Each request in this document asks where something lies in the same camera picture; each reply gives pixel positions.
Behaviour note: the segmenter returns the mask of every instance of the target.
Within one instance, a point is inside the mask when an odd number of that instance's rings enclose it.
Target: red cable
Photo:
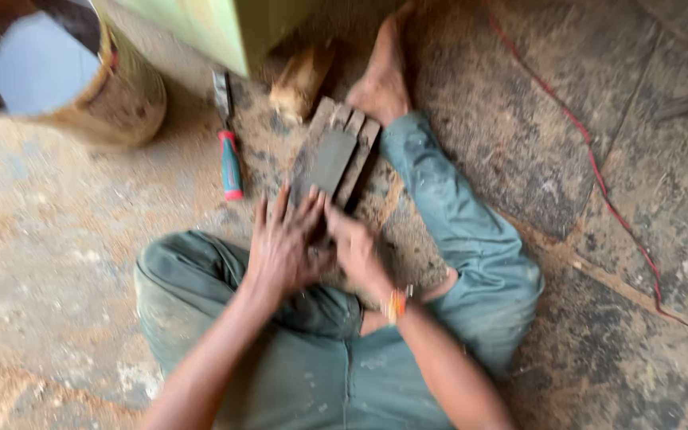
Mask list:
[[[626,221],[623,219],[623,217],[620,216],[620,214],[617,212],[617,210],[615,210],[615,208],[612,206],[612,202],[609,200],[609,195],[607,193],[607,187],[604,184],[604,178],[602,177],[602,174],[598,170],[598,166],[596,165],[596,159],[594,158],[593,150],[591,149],[591,135],[590,135],[590,133],[588,133],[588,129],[586,128],[585,125],[582,124],[582,122],[580,122],[578,120],[578,118],[575,116],[575,114],[572,113],[572,111],[559,99],[559,97],[557,97],[557,93],[554,92],[553,88],[551,88],[551,85],[549,85],[546,81],[541,79],[540,76],[537,73],[535,73],[535,71],[532,70],[528,64],[524,63],[524,60],[522,60],[522,57],[519,54],[519,50],[514,45],[514,43],[511,42],[511,39],[508,38],[506,33],[504,33],[503,29],[498,24],[498,21],[492,15],[492,11],[490,10],[489,6],[488,6],[488,18],[490,21],[490,26],[495,31],[495,33],[497,33],[498,36],[501,38],[501,42],[503,42],[503,44],[506,45],[508,50],[511,51],[511,54],[514,55],[514,58],[517,59],[517,61],[524,67],[524,69],[530,74],[530,76],[538,82],[538,85],[540,85],[540,88],[542,88],[543,91],[545,91],[551,97],[551,99],[554,102],[556,102],[559,106],[561,106],[562,112],[564,113],[564,115],[567,118],[569,118],[569,120],[578,128],[578,130],[582,134],[583,140],[586,142],[586,146],[588,148],[588,156],[591,159],[591,167],[593,168],[593,173],[596,176],[596,182],[598,182],[598,186],[602,190],[602,197],[604,198],[604,201],[607,204],[607,209],[609,210],[609,213],[611,213],[620,222],[620,224],[626,230],[626,232],[631,237],[631,239],[633,239],[633,241],[638,246],[638,249],[641,251],[641,254],[644,256],[645,260],[647,261],[647,264],[649,265],[649,267],[652,268],[652,271],[655,274],[655,310],[657,310],[658,314],[663,315],[664,317],[667,317],[667,318],[672,318],[675,321],[678,321],[681,324],[688,327],[688,322],[684,321],[680,317],[677,317],[675,315],[671,315],[671,314],[667,313],[661,307],[661,303],[663,301],[663,296],[660,293],[660,272],[657,270],[657,266],[655,266],[655,263],[652,261],[651,257],[649,257],[649,253],[644,248],[644,245],[641,243],[641,241],[639,239],[636,239],[636,235],[634,235],[633,231],[631,230],[631,226],[629,226],[628,223],[626,223]]]

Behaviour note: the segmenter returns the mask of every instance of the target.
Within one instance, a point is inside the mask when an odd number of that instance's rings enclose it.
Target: green cabinet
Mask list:
[[[116,1],[242,76],[317,5],[317,0]]]

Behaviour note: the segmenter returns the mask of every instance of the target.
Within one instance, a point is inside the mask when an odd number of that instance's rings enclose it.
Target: stone floor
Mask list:
[[[249,197],[270,194],[304,127],[266,94],[290,53],[343,43],[323,93],[342,99],[399,1],[322,0],[258,78],[233,81]],[[688,93],[688,0],[491,0],[523,59],[594,134],[617,209],[688,321],[688,115],[651,119]],[[210,64],[102,3],[164,75],[154,145],[95,154],[50,129],[0,119],[0,428],[131,428],[160,387],[135,316],[131,267],[152,238],[196,227],[246,243],[252,198],[221,200]],[[522,232],[547,288],[501,389],[523,428],[688,429],[688,330],[655,313],[653,278],[607,213],[580,134],[492,31],[478,2],[433,0],[408,28],[416,105],[473,188]],[[383,160],[357,213],[381,229],[400,275],[444,272]]]

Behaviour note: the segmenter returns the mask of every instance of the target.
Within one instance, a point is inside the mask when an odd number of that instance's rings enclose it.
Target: rusty bucket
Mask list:
[[[65,34],[66,40],[53,47],[50,35],[42,44],[34,28]],[[52,50],[46,54],[51,61],[62,60],[60,49],[76,50],[78,63],[73,51],[65,61],[82,69],[72,65],[67,70],[75,76],[51,80],[47,76],[61,78],[62,69],[39,64],[41,57],[31,53],[45,49]],[[31,76],[29,70],[44,74]],[[59,85],[63,81],[68,90]],[[119,151],[153,138],[166,103],[158,72],[89,0],[0,0],[0,115],[52,125],[94,149]]]

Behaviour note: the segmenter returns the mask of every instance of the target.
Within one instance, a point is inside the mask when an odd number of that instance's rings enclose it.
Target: red and green handle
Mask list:
[[[223,130],[218,136],[222,142],[222,183],[225,188],[225,200],[241,200],[243,189],[238,150],[235,148],[235,133]]]

